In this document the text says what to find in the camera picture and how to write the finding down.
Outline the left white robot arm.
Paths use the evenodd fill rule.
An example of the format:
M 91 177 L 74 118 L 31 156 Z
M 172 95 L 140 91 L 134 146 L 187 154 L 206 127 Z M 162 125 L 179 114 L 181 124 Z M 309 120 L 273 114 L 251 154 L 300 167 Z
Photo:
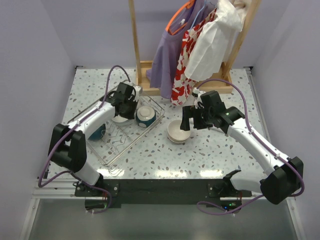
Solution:
M 86 142 L 114 117 L 134 119 L 142 91 L 140 86 L 121 82 L 84 116 L 68 125 L 57 124 L 53 129 L 48 159 L 85 182 L 85 189 L 92 196 L 99 196 L 104 184 L 99 181 L 101 174 L 87 162 Z

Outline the red bowl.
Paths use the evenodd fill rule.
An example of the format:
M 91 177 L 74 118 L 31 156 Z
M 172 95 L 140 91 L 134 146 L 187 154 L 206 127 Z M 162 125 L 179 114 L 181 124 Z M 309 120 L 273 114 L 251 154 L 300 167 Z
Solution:
M 174 139 L 174 138 L 169 138 L 169 140 L 172 141 L 175 144 L 183 144 L 183 143 L 185 143 L 187 141 L 187 139 L 177 140 L 177 139 Z

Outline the teal and white bowl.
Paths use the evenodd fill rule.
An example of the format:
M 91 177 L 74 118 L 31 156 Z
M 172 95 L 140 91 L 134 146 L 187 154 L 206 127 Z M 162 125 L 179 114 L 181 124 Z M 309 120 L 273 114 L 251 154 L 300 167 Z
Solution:
M 150 106 L 141 106 L 136 111 L 135 119 L 140 127 L 147 128 L 156 121 L 156 112 Z

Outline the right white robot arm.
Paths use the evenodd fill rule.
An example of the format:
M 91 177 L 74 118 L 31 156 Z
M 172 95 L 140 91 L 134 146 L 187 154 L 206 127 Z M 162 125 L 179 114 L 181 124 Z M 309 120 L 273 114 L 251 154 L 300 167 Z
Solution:
M 240 143 L 262 167 L 265 178 L 243 176 L 233 171 L 223 183 L 223 192 L 230 197 L 239 191 L 261 193 L 270 203 L 277 205 L 298 190 L 304 190 L 304 163 L 299 157 L 290 158 L 268 142 L 249 123 L 237 107 L 226 107 L 215 90 L 205 92 L 195 88 L 194 104 L 182 108 L 180 129 L 190 130 L 190 119 L 196 130 L 215 127 Z

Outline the white ribbed bowl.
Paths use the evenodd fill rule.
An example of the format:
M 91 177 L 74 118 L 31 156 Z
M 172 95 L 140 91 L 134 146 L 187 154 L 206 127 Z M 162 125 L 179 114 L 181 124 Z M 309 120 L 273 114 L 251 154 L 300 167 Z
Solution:
M 113 117 L 111 120 L 112 120 L 113 122 L 115 122 L 115 123 L 118 123 L 118 124 L 122 124 L 122 123 L 125 123 L 125 122 L 128 121 L 127 118 L 121 117 L 120 115 L 117 115 L 117 116 Z

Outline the beige bowl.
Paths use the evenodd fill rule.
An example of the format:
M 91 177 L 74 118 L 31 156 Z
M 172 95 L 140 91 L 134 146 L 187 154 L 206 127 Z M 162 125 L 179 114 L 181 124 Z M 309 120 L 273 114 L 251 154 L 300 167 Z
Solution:
M 167 135 L 175 140 L 185 140 L 191 136 L 191 131 L 180 130 L 181 120 L 173 120 L 167 126 Z

